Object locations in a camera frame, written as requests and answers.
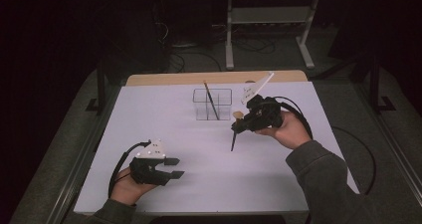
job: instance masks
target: white table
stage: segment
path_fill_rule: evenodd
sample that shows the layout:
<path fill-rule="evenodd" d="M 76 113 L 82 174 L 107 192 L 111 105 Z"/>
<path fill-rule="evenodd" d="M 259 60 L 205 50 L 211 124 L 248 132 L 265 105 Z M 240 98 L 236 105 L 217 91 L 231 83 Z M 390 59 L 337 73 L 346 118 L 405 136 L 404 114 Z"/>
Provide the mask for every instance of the white table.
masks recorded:
<path fill-rule="evenodd" d="M 276 73 L 273 79 L 279 79 Z M 240 99 L 248 84 L 213 84 L 210 89 L 232 89 L 232 111 L 247 113 Z M 160 138 L 168 157 L 183 170 L 178 180 L 145 194 L 137 212 L 150 215 L 274 214 L 308 210 L 303 192 L 285 159 L 291 152 L 267 136 L 250 131 L 238 134 L 230 151 L 233 120 L 196 120 L 192 103 L 201 84 L 123 87 L 106 127 L 91 170 L 75 207 L 94 213 L 107 199 L 109 178 L 121 155 L 140 141 Z M 260 94 L 283 96 L 304 112 L 315 139 L 342 157 L 311 82 L 268 83 Z M 128 166 L 136 149 L 123 167 Z M 350 173 L 349 186 L 357 192 Z"/>

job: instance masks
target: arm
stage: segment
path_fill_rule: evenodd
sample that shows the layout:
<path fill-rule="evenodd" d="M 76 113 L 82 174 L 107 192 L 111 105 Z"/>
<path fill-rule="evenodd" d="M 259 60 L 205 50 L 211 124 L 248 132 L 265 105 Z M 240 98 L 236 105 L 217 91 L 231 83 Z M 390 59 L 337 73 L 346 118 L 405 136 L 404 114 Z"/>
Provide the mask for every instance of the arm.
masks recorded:
<path fill-rule="evenodd" d="M 304 191 L 313 223 L 375 223 L 370 204 L 347 185 L 345 162 L 311 140 L 302 123 L 291 112 L 282 112 L 280 128 L 257 131 L 293 149 L 286 162 Z"/>
<path fill-rule="evenodd" d="M 136 210 L 136 201 L 156 185 L 137 184 L 129 175 L 129 168 L 121 171 L 109 200 L 102 209 L 83 221 L 86 224 L 129 224 Z"/>

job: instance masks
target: dark background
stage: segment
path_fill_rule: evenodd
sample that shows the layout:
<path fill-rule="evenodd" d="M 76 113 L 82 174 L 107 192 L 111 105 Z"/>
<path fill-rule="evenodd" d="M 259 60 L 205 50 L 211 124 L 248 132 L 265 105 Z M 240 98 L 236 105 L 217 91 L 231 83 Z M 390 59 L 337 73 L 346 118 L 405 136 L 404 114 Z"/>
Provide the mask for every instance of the dark background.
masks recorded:
<path fill-rule="evenodd" d="M 273 5 L 281 0 L 237 1 Z M 114 84 L 134 73 L 161 73 L 171 51 L 157 42 L 155 22 L 165 22 L 179 37 L 204 42 L 211 24 L 225 21 L 226 9 L 226 0 L 0 3 L 2 223 L 13 214 L 73 98 L 99 61 L 106 63 L 105 74 Z M 418 0 L 320 0 L 314 26 L 340 27 L 333 57 L 347 59 L 369 47 L 368 54 L 379 57 L 422 113 L 418 5 Z M 368 64 L 359 64 L 362 77 Z"/>

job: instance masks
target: gray sleeve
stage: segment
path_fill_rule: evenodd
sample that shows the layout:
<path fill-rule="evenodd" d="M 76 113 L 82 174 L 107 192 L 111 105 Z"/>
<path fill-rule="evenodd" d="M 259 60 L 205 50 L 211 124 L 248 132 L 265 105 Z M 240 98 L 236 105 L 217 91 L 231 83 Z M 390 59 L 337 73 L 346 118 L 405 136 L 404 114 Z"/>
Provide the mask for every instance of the gray sleeve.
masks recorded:
<path fill-rule="evenodd" d="M 129 224 L 135 211 L 134 206 L 127 206 L 109 199 L 102 209 L 83 221 L 85 224 Z"/>
<path fill-rule="evenodd" d="M 320 143 L 304 143 L 286 162 L 304 191 L 313 223 L 376 223 L 368 198 L 347 185 L 344 160 Z"/>

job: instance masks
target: cable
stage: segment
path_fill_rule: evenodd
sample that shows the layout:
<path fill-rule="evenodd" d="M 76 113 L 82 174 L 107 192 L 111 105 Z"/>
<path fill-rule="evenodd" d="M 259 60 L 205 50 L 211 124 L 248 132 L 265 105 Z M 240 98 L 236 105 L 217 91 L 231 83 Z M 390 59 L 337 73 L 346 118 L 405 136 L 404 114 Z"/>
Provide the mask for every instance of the cable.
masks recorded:
<path fill-rule="evenodd" d="M 211 60 L 213 60 L 216 64 L 217 64 L 217 67 L 218 67 L 218 71 L 219 72 L 222 72 L 221 71 L 221 67 L 220 67 L 220 63 L 215 59 L 215 58 L 213 58 L 212 56 L 210 56 L 210 55 L 208 55 L 208 54 L 205 54 L 205 53 L 194 53 L 194 52 L 183 52 L 183 53 L 177 53 L 177 55 L 184 55 L 184 54 L 186 54 L 186 55 L 201 55 L 201 56 L 205 56 L 205 57 L 208 57 L 209 59 L 211 59 Z"/>
<path fill-rule="evenodd" d="M 145 146 L 150 144 L 151 141 L 149 140 L 148 142 L 139 142 L 137 144 L 135 144 L 134 146 L 132 146 L 130 149 L 128 149 L 126 152 L 123 153 L 123 155 L 121 156 L 120 160 L 118 161 L 117 165 L 114 168 L 114 171 L 112 172 L 111 178 L 109 180 L 109 185 L 108 185 L 108 197 L 111 197 L 111 193 L 112 193 L 112 189 L 114 188 L 114 185 L 116 183 L 115 178 L 117 177 L 118 172 L 120 171 L 121 167 L 123 166 L 124 162 L 126 161 L 127 157 L 129 156 L 129 154 L 137 147 L 139 146 Z"/>
<path fill-rule="evenodd" d="M 160 25 L 160 26 L 163 26 L 165 28 L 164 35 L 162 36 L 161 39 L 158 39 L 158 42 L 161 43 L 162 45 L 164 45 L 164 40 L 167 38 L 168 32 L 169 32 L 168 27 L 167 27 L 167 25 L 165 25 L 164 23 L 161 23 L 161 22 L 157 22 L 157 23 L 155 23 L 155 25 Z"/>
<path fill-rule="evenodd" d="M 177 57 L 181 60 L 181 63 L 177 63 L 173 58 L 170 57 L 170 59 L 171 59 L 170 65 L 171 65 L 171 67 L 176 69 L 176 73 L 185 72 L 184 67 L 185 67 L 186 62 L 185 62 L 184 58 L 177 55 L 177 54 L 170 54 L 170 56 L 175 56 L 175 57 Z"/>
<path fill-rule="evenodd" d="M 360 144 L 362 144 L 362 146 L 366 149 L 366 151 L 369 153 L 370 158 L 372 160 L 372 166 L 373 166 L 373 170 L 372 170 L 372 179 L 369 183 L 368 188 L 366 189 L 366 191 L 364 192 L 365 195 L 368 195 L 369 192 L 372 190 L 372 186 L 373 183 L 375 182 L 375 178 L 376 178 L 376 161 L 375 161 L 375 156 L 373 155 L 373 153 L 370 151 L 369 147 L 362 141 L 360 140 L 356 135 L 354 135 L 353 133 L 341 128 L 341 127 L 337 127 L 337 126 L 332 126 L 333 129 L 337 129 L 340 130 L 342 132 L 347 133 L 348 135 L 350 135 L 351 137 L 355 138 L 358 142 L 360 142 Z"/>
<path fill-rule="evenodd" d="M 257 39 L 256 41 L 262 42 L 263 43 L 263 47 L 257 48 L 257 47 L 254 47 L 254 46 L 248 44 L 247 42 L 241 42 L 239 40 L 233 40 L 232 42 L 239 49 L 242 49 L 242 50 L 248 51 L 248 52 L 256 52 L 256 53 L 260 53 L 260 54 L 273 54 L 276 51 L 276 43 L 275 42 L 269 40 L 270 41 L 269 44 L 266 44 L 262 40 L 258 40 Z M 264 49 L 266 49 L 268 47 L 271 47 L 272 48 L 269 52 L 262 52 Z"/>
<path fill-rule="evenodd" d="M 125 174 L 125 175 L 121 176 L 120 178 L 116 179 L 116 180 L 114 181 L 114 183 L 119 182 L 120 180 L 124 179 L 125 177 L 127 177 L 127 176 L 129 176 L 129 175 L 130 175 L 130 173 Z"/>
<path fill-rule="evenodd" d="M 301 109 L 299 108 L 299 106 L 294 101 L 290 100 L 289 98 L 285 98 L 285 97 L 274 97 L 274 99 L 284 99 L 284 100 L 287 100 L 287 101 L 291 102 L 298 109 L 298 111 L 301 113 L 301 115 L 304 115 L 304 113 L 301 111 Z"/>

